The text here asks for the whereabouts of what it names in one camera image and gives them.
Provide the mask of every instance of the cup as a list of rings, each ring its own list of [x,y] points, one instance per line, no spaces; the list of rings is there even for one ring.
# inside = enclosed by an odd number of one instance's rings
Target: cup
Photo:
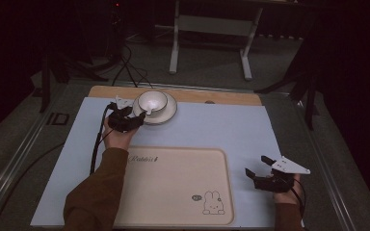
[[[146,91],[138,98],[138,105],[146,111],[147,116],[156,116],[165,109],[167,103],[167,96],[158,90]]]

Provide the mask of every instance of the cable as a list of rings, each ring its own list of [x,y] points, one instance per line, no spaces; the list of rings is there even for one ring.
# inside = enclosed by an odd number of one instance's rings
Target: cable
[[[101,118],[100,130],[97,133],[97,138],[95,139],[95,143],[94,143],[94,149],[92,150],[92,163],[90,165],[90,175],[94,173],[95,159],[97,159],[98,146],[100,145],[100,141],[102,141],[101,136],[103,133],[103,124],[104,124],[104,120],[106,119],[107,111],[110,108],[111,108],[110,104],[107,105],[107,107],[104,109],[103,117]]]
[[[60,146],[64,145],[65,143],[62,142],[62,143],[59,143],[58,145],[50,148],[48,151],[44,152],[43,154],[41,154],[34,162],[32,162],[30,165],[28,165],[28,167],[23,171],[23,173],[19,176],[19,178],[16,180],[16,182],[14,183],[12,189],[10,190],[10,192],[8,193],[8,197],[5,199],[4,201],[4,204],[2,205],[1,209],[0,209],[0,217],[2,215],[2,212],[4,211],[5,207],[7,206],[11,196],[13,195],[13,192],[14,190],[16,189],[17,185],[19,184],[19,182],[23,179],[23,177],[26,175],[26,173],[40,160],[42,159],[43,157],[45,157],[47,154],[49,154],[50,152],[56,150],[57,148],[59,148]]]
[[[164,35],[167,35],[167,34],[169,34],[171,32],[173,32],[173,29],[170,29],[170,30],[168,30],[166,32],[162,32],[161,34],[154,36],[154,38],[155,39],[158,39],[158,38],[160,38],[160,37],[162,37]],[[132,36],[126,38],[125,40],[126,41],[129,41],[129,42],[133,42],[133,43],[145,43],[145,42],[148,42],[148,39],[147,38],[141,38],[140,35],[141,35],[140,33],[137,33],[135,35],[132,35]],[[136,37],[140,37],[140,39],[142,39],[142,40],[134,40],[134,38],[136,38]]]
[[[293,189],[293,188],[291,188],[290,189],[290,191],[297,197],[297,199],[299,200],[299,203],[300,203],[300,214],[302,215],[302,217],[303,217],[303,215],[304,215],[304,205],[303,205],[303,201],[302,201],[302,199],[300,198],[300,196],[297,194],[297,192]]]
[[[303,216],[304,216],[305,205],[306,205],[306,203],[307,203],[307,196],[306,196],[306,194],[305,194],[305,189],[304,189],[303,184],[302,184],[300,181],[296,180],[296,179],[294,179],[294,181],[296,181],[297,183],[299,183],[299,185],[300,185],[300,187],[302,188],[302,191],[303,191],[304,204],[303,204],[303,207],[301,207],[301,208],[300,208],[301,213],[302,213],[302,217],[303,217]]]
[[[111,128],[111,131],[108,132],[101,140],[100,140],[100,143],[102,143],[104,141],[104,139],[106,139],[106,137],[108,137],[108,135],[110,135],[110,133],[112,133],[114,131],[114,128]]]
[[[153,89],[152,84],[151,84],[151,83],[148,81],[148,79],[146,78],[146,75],[148,74],[148,72],[147,72],[145,69],[137,68],[137,67],[135,67],[134,65],[132,65],[132,64],[130,63],[131,56],[132,56],[132,50],[131,50],[131,49],[130,49],[130,47],[128,47],[126,44],[124,44],[124,47],[128,50],[129,55],[128,55],[128,58],[127,58],[127,59],[125,59],[123,56],[121,56],[121,61],[122,61],[123,65],[122,65],[122,68],[119,70],[119,72],[116,74],[116,77],[115,77],[115,78],[114,78],[114,80],[113,80],[113,84],[112,84],[112,86],[116,83],[116,81],[117,81],[117,79],[118,79],[119,75],[122,73],[122,71],[123,71],[124,69],[126,69],[126,70],[127,70],[127,72],[128,72],[128,76],[129,76],[129,78],[130,78],[131,82],[134,84],[134,86],[135,86],[136,88],[138,87],[138,85],[139,85],[143,80],[146,80],[146,82],[149,84],[149,86]],[[132,68],[137,72],[137,74],[141,76],[140,81],[136,82],[136,81],[134,80],[134,77],[133,77],[133,75],[132,75],[132,73],[131,73],[131,71],[130,71],[130,67],[132,67]],[[144,71],[144,72],[145,72],[145,75],[141,74],[139,70]]]
[[[105,64],[99,64],[99,65],[95,65],[95,66],[90,66],[90,67],[88,67],[88,69],[91,70],[91,71],[94,71],[94,72],[98,72],[100,70],[105,70],[107,68],[113,67],[113,65],[115,65],[118,62],[119,62],[118,55],[113,55],[109,59],[109,62],[107,62]]]
[[[131,49],[130,49],[127,45],[125,45],[125,44],[124,44],[124,47],[126,47],[126,48],[128,49],[128,51],[129,51],[128,59],[127,59],[127,62],[125,62],[125,61],[123,60],[123,56],[121,55],[121,60],[122,60],[122,62],[124,63],[124,65],[123,65],[123,66],[122,66],[122,68],[119,70],[119,72],[117,73],[116,77],[114,77],[114,80],[113,80],[113,84],[112,84],[112,86],[116,83],[116,81],[117,81],[117,79],[118,79],[119,75],[122,73],[122,71],[123,71],[125,68],[128,70],[127,63],[129,63],[129,62],[130,62],[130,60],[131,60],[131,53],[132,53],[132,51],[131,51]]]

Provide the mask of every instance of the white bowl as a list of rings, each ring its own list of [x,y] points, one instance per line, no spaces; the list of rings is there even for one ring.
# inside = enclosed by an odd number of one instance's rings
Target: white bowl
[[[168,93],[163,92],[167,98],[168,103],[165,109],[160,110],[158,112],[152,113],[151,115],[147,115],[144,119],[145,124],[149,125],[156,125],[156,124],[162,124],[173,118],[173,116],[176,113],[176,100]],[[135,116],[139,116],[140,113],[142,113],[144,110],[140,108],[140,105],[138,103],[140,97],[137,97],[134,100],[133,103],[133,112]]]
[[[140,108],[146,111],[148,116],[154,116],[157,112],[165,109],[167,103],[167,96],[158,90],[146,91],[138,98]]]

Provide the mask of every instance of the metal stand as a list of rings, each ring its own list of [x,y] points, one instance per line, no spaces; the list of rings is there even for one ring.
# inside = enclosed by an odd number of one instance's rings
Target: metal stand
[[[250,81],[252,79],[252,75],[248,54],[251,49],[251,43],[253,42],[254,34],[256,32],[262,11],[263,9],[259,8],[255,12],[255,18],[253,21],[183,15],[179,13],[179,0],[177,0],[175,5],[175,19],[173,25],[173,47],[170,63],[170,74],[176,73],[179,52],[178,34],[179,30],[182,30],[232,36],[247,36],[248,42],[245,48],[240,51],[240,57],[245,79]]]
[[[290,91],[290,98],[299,101],[307,92],[307,100],[305,105],[304,120],[310,130],[313,130],[312,115],[314,111],[314,98],[316,91],[316,84],[320,71],[299,72],[291,77],[283,80],[262,90],[255,90],[256,93],[269,93],[289,83],[297,82],[294,88]]]

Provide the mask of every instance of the black cable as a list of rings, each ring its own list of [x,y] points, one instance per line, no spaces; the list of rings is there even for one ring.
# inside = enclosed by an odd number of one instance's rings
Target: black cable
[[[23,177],[26,175],[26,173],[40,160],[42,159],[43,157],[45,157],[47,154],[49,154],[50,152],[54,151],[55,149],[59,148],[60,146],[64,145],[65,143],[62,142],[62,143],[59,143],[58,145],[50,148],[48,151],[44,152],[43,154],[41,154],[34,162],[32,162],[24,171],[23,173],[19,176],[19,178],[16,180],[16,182],[14,183],[12,189],[10,190],[10,192],[8,193],[8,196],[7,198],[5,199],[4,201],[4,204],[2,205],[1,209],[0,209],[0,217],[2,215],[2,212],[4,211],[5,207],[7,206],[11,196],[13,195],[13,192],[14,190],[16,189],[17,185],[19,185],[19,182],[23,179]]]
[[[90,66],[90,67],[88,67],[88,69],[91,70],[91,71],[94,71],[94,72],[98,72],[98,71],[101,71],[101,70],[105,70],[107,68],[111,68],[111,67],[113,67],[113,65],[115,65],[118,62],[119,62],[118,56],[113,55],[112,58],[107,63]]]
[[[127,59],[127,62],[125,62],[124,61],[124,57],[121,55],[121,60],[122,60],[122,62],[123,62],[123,66],[122,66],[122,68],[119,70],[119,72],[117,73],[117,75],[116,75],[116,77],[114,77],[114,80],[113,80],[113,84],[112,84],[112,86],[116,83],[116,81],[117,81],[117,79],[118,79],[118,77],[119,77],[119,75],[122,73],[122,71],[124,70],[124,69],[127,69],[127,71],[129,72],[129,69],[128,69],[128,63],[130,62],[130,60],[131,60],[131,54],[132,54],[132,51],[131,51],[131,49],[127,46],[127,45],[125,45],[124,44],[124,47],[126,47],[127,49],[128,49],[128,51],[129,51],[129,54],[128,54],[128,59]]]
[[[305,194],[305,189],[304,189],[303,184],[300,181],[296,180],[296,179],[294,179],[294,181],[296,181],[297,183],[299,183],[299,185],[300,185],[300,187],[302,188],[302,191],[303,191],[304,204],[303,204],[303,207],[301,207],[301,212],[302,212],[302,217],[303,217],[304,216],[305,205],[307,203],[307,196]]]
[[[285,181],[283,178],[279,177],[278,179],[280,179],[281,181],[283,181],[286,185],[288,185],[287,181]],[[303,191],[303,196],[304,196],[304,202],[302,201],[302,199],[300,198],[299,194],[293,189],[291,188],[290,191],[297,197],[297,200],[299,200],[299,203],[300,203],[300,215],[302,216],[302,218],[304,217],[304,210],[305,210],[305,204],[306,204],[306,201],[307,201],[307,198],[306,198],[306,195],[305,195],[305,190],[304,190],[304,186],[302,183],[300,183],[300,181],[296,180],[293,178],[294,181],[296,181],[297,183],[299,183],[300,187],[302,188],[302,191]]]
[[[101,136],[103,133],[103,124],[104,124],[104,120],[106,119],[107,111],[110,108],[111,108],[110,104],[107,105],[107,107],[104,109],[103,118],[101,118],[100,130],[98,131],[97,138],[95,139],[95,143],[94,143],[94,149],[92,150],[92,163],[90,165],[90,175],[94,173],[95,159],[97,158],[98,146],[101,144],[100,141],[102,141]]]
[[[108,135],[110,135],[110,133],[112,133],[115,129],[112,128],[110,132],[108,132],[101,140],[100,140],[100,143],[102,143],[104,141],[104,139],[106,139],[106,137],[108,137]]]
[[[146,82],[149,84],[149,86],[153,89],[154,86],[152,86],[152,84],[148,81],[148,79],[146,78],[146,75],[148,74],[148,71],[146,71],[145,69],[142,69],[142,68],[137,68],[135,67],[134,65],[132,65],[131,63],[127,62],[127,65],[132,67],[138,75],[141,76],[141,79],[137,82],[137,86],[143,81],[143,80],[146,80]],[[142,70],[145,72],[145,75],[141,74],[139,70]]]

